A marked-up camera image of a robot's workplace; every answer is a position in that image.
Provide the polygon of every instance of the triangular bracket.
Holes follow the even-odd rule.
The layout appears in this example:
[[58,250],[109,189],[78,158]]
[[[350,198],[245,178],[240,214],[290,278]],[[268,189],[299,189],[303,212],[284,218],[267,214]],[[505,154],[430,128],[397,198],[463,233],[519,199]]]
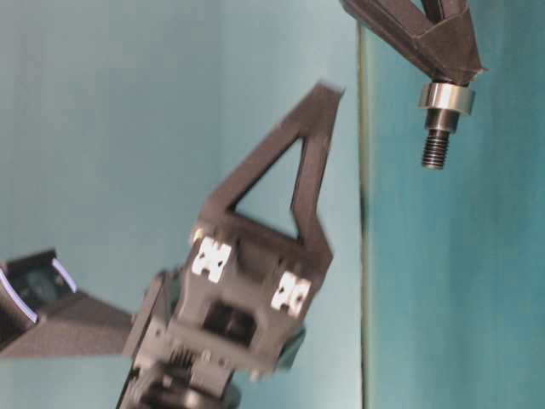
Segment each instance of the triangular bracket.
[[345,10],[433,81],[467,85],[482,67],[468,0],[341,0]]
[[[332,255],[316,209],[341,95],[317,84],[206,199],[198,225],[236,229],[280,251],[295,250],[296,256],[312,261],[325,274]],[[293,239],[238,214],[236,206],[298,140],[301,161],[291,202],[298,238]]]

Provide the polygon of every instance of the threaded bolt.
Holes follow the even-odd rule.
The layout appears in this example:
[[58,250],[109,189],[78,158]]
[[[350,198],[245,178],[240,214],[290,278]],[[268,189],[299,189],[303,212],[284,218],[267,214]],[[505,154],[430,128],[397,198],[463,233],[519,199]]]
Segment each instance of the threaded bolt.
[[427,136],[422,166],[428,169],[442,170],[445,166],[446,153],[449,149],[450,132],[430,130]]

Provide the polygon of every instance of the screw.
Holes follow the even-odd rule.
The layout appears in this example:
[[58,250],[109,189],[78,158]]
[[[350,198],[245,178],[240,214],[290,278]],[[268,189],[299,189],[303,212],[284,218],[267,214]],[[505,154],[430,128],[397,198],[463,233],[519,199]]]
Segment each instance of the screw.
[[205,349],[201,354],[201,360],[208,364],[211,359],[212,353],[208,349]]
[[174,382],[174,379],[170,377],[169,375],[163,376],[163,387],[165,389],[168,389],[172,386],[172,383]]
[[200,240],[203,237],[204,237],[204,230],[202,228],[198,228],[192,237],[192,242],[195,243],[197,240]]
[[446,153],[449,149],[450,132],[430,130],[427,136],[422,166],[428,169],[442,170],[445,166]]
[[250,381],[251,382],[257,382],[261,379],[262,374],[259,371],[251,371],[250,372]]

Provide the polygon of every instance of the teal background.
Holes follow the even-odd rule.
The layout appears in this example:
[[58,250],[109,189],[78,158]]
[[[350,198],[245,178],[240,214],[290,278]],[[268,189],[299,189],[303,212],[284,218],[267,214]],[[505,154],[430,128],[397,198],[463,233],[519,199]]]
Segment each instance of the teal background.
[[365,33],[370,409],[545,407],[545,3],[470,3],[490,71],[442,172],[427,79]]
[[[128,310],[207,193],[320,78],[347,87],[319,211],[336,259],[293,371],[242,408],[356,408],[356,25],[336,1],[0,0],[0,259],[55,245]],[[244,202],[289,228],[296,155]],[[2,362],[0,406],[114,407],[122,358]]]

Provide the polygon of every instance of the metal bolt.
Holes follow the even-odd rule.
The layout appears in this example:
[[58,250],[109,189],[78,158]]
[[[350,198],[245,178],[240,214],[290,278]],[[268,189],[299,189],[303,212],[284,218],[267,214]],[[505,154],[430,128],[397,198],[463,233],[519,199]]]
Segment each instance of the metal bolt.
[[424,86],[420,108],[427,109],[429,134],[422,155],[422,166],[442,170],[449,148],[450,134],[456,133],[460,115],[470,115],[474,92],[454,84],[431,83]]

